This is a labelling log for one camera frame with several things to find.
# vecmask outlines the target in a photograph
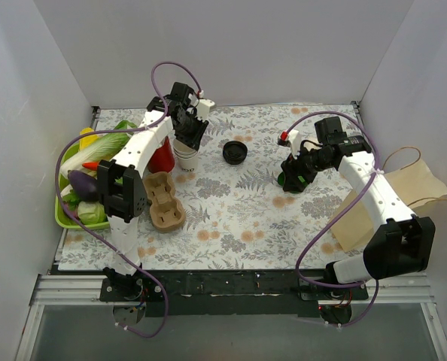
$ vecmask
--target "tablecloth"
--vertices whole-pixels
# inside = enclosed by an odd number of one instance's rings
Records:
[[[293,268],[296,258],[326,224],[351,189],[335,170],[318,174],[303,193],[284,193],[276,178],[289,149],[277,136],[302,115],[341,111],[355,117],[350,105],[261,105],[216,108],[202,138],[199,167],[182,171],[176,164],[172,178],[176,197],[185,208],[182,229],[162,234],[148,212],[140,216],[138,252],[146,269]],[[97,129],[111,129],[123,119],[139,124],[144,110],[103,110]],[[313,117],[299,125],[303,138],[315,137]],[[357,129],[342,119],[352,135]],[[223,145],[244,142],[247,159],[228,165]],[[99,231],[110,238],[109,230]],[[328,232],[304,259],[303,267],[322,268],[345,254]],[[68,231],[59,270],[97,270],[110,264],[111,251],[82,231]]]

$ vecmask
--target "floral pattern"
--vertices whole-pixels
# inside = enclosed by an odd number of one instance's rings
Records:
[[[187,219],[177,231],[158,233],[150,216],[139,219],[138,253],[146,269],[293,268],[312,237],[326,224],[351,189],[334,170],[321,172],[300,194],[284,193],[276,178],[288,148],[276,144],[278,135],[302,115],[314,111],[341,111],[354,117],[350,105],[262,105],[222,107],[211,112],[210,125],[193,173],[172,171],[176,196]],[[103,110],[97,129],[110,129],[121,120],[139,124],[144,110]],[[314,138],[317,116],[302,122],[303,138]],[[355,127],[342,119],[349,135]],[[243,141],[247,159],[229,165],[223,145]],[[110,238],[109,230],[97,231]],[[352,255],[342,251],[328,232],[311,249],[303,267],[321,268]],[[96,270],[110,265],[111,251],[82,231],[69,231],[60,270]]]

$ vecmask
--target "white wall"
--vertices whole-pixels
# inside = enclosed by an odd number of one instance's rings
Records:
[[[221,105],[360,100],[412,0],[35,3],[90,103],[121,108],[154,97],[162,60]],[[166,92],[175,74],[158,74]]]
[[[416,145],[447,184],[447,0],[414,1],[362,108],[363,121],[383,156]],[[447,336],[447,202],[436,204],[432,217],[436,237],[428,273]]]
[[[31,0],[0,1],[0,359],[13,359],[39,272],[61,229],[53,217],[59,150],[90,105]]]

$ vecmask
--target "paper bag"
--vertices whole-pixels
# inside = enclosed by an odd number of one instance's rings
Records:
[[[420,217],[425,216],[425,214],[422,214],[416,208],[422,208],[423,205],[433,199],[447,194],[447,186],[433,176],[426,162],[422,159],[405,168],[387,173],[385,177],[399,198],[407,205],[418,199],[429,198],[410,205],[410,208]],[[356,192],[351,191],[330,219],[332,220],[347,207],[356,196]],[[362,202],[358,202],[332,226],[331,230],[344,251],[366,245],[374,235],[373,222]]]

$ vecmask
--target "green basket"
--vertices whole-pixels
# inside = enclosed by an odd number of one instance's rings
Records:
[[[76,143],[74,146],[68,149],[65,156],[63,157],[62,162],[65,162],[67,159],[78,153],[79,149],[80,145]],[[63,188],[69,185],[69,182],[68,179],[66,179],[62,175],[59,175],[58,184],[59,184],[59,191],[61,192]],[[58,197],[55,197],[55,220],[63,228],[81,229],[81,227],[78,224],[70,220],[68,216],[65,214],[65,211],[58,202]],[[110,223],[106,221],[103,223],[88,224],[87,227],[89,229],[105,229],[110,228]]]

